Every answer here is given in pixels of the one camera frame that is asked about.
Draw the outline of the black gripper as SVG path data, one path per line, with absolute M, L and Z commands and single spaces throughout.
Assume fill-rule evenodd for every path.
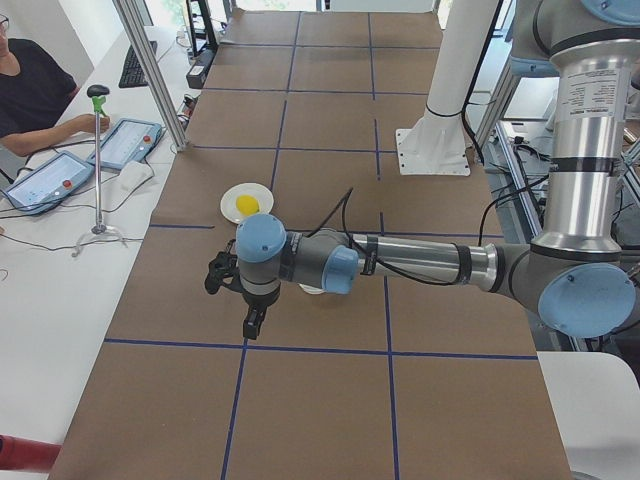
M 261 326 L 266 318 L 268 308 L 279 299 L 279 288 L 263 294 L 244 289 L 242 297 L 248 306 L 247 314 L 243 321 L 243 337 L 247 340 L 256 340 L 260 335 Z

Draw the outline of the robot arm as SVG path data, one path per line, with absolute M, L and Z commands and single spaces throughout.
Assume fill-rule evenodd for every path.
M 631 316 L 636 289 L 620 267 L 611 223 L 625 110 L 639 59 L 635 1 L 521 1 L 513 60 L 559 75 L 542 231 L 528 246 L 433 243 L 318 229 L 287 231 L 269 214 L 237 228 L 234 285 L 256 338 L 284 281 L 346 294 L 360 275 L 445 287 L 471 284 L 536 313 L 566 335 L 598 337 Z

